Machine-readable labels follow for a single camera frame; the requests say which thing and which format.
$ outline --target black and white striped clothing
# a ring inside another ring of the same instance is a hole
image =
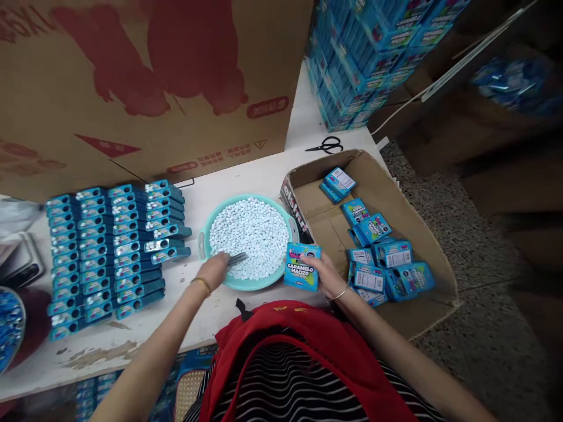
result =
[[[212,421],[227,412],[240,372],[253,347],[263,338],[283,333],[304,342],[288,328],[273,327],[250,336],[235,359]],[[399,375],[378,359],[391,385],[420,421],[444,421],[440,414]],[[210,368],[200,386],[197,401],[184,422],[199,418],[201,402],[209,382]],[[368,417],[354,394],[330,370],[290,343],[273,343],[260,348],[249,363],[236,401],[235,420],[240,421],[367,421]]]

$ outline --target floor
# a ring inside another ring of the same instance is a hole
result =
[[[531,269],[501,231],[479,215],[456,171],[418,177],[394,142],[381,153],[440,242],[464,302],[416,346],[499,420],[553,420],[545,396],[554,368],[507,294],[507,287]]]

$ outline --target plastic basin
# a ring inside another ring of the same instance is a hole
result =
[[[262,202],[271,205],[274,207],[283,217],[286,222],[287,232],[289,234],[289,241],[298,242],[299,241],[299,232],[297,231],[297,225],[293,217],[291,217],[281,205],[279,205],[276,201],[267,198],[262,195],[237,195],[233,196],[232,198],[222,202],[207,218],[203,229],[199,232],[198,235],[198,254],[199,259],[202,261],[206,261],[207,259],[211,258],[211,245],[209,244],[209,231],[211,230],[211,225],[217,218],[217,215],[227,206],[234,204],[240,200],[248,199],[250,197],[256,198],[261,200]],[[225,285],[230,287],[234,290],[242,290],[242,291],[252,291],[252,290],[260,290],[264,287],[268,287],[279,280],[284,271],[284,264],[282,263],[278,269],[270,276],[261,278],[259,280],[241,280],[240,278],[232,277],[231,275],[227,274],[227,278],[225,280]]]

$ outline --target white candy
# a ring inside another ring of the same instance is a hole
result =
[[[246,252],[248,259],[233,266],[229,274],[240,280],[259,280],[272,275],[286,255],[289,233],[282,215],[253,197],[227,206],[217,215],[209,242],[211,254],[231,256]]]

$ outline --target red triangle logo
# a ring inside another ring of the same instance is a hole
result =
[[[102,139],[87,137],[84,135],[74,134],[84,142],[94,147],[98,151],[103,152],[109,158],[117,158],[132,152],[142,151],[142,148],[132,147],[131,145],[118,144],[117,142],[103,141]]]
[[[255,142],[254,144],[256,145],[256,147],[258,149],[262,149],[262,148],[264,148],[264,145],[266,145],[267,141],[268,141],[267,139],[263,139],[261,141]]]

